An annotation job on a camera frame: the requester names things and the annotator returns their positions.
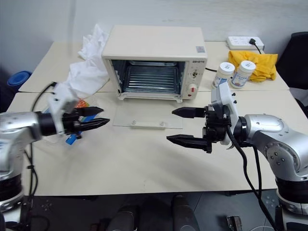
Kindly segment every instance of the oven knob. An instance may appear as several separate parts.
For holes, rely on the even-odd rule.
[[[192,83],[192,84],[188,85],[188,93],[189,93],[190,95],[196,94],[197,91],[198,91],[198,87],[197,87],[196,84],[193,84],[193,83]]]

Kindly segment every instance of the black chair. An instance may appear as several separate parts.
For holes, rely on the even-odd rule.
[[[276,69],[290,88],[308,89],[308,32],[291,35]],[[308,106],[296,101],[308,118]]]

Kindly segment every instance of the yellow cloth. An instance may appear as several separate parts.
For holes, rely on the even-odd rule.
[[[251,51],[229,51],[228,62],[232,63],[237,68],[241,61],[252,61],[257,67],[250,79],[254,82],[262,82],[267,78],[275,80],[277,54],[257,54]]]

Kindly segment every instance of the blue container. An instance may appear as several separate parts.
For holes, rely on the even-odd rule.
[[[32,73],[28,71],[18,72],[8,79],[7,85],[15,91],[18,91],[18,89],[20,89],[20,87],[29,79],[31,74]]]

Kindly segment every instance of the blue object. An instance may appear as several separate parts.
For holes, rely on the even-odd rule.
[[[91,116],[87,116],[84,117],[82,122],[89,122],[91,120],[93,120],[96,117],[96,115],[91,115]],[[69,145],[72,145],[75,141],[76,141],[76,134],[72,134],[70,135],[67,139],[66,139],[66,143],[68,143]]]
[[[32,73],[28,71],[18,72],[8,79],[7,85],[17,91],[29,79],[31,74]]]

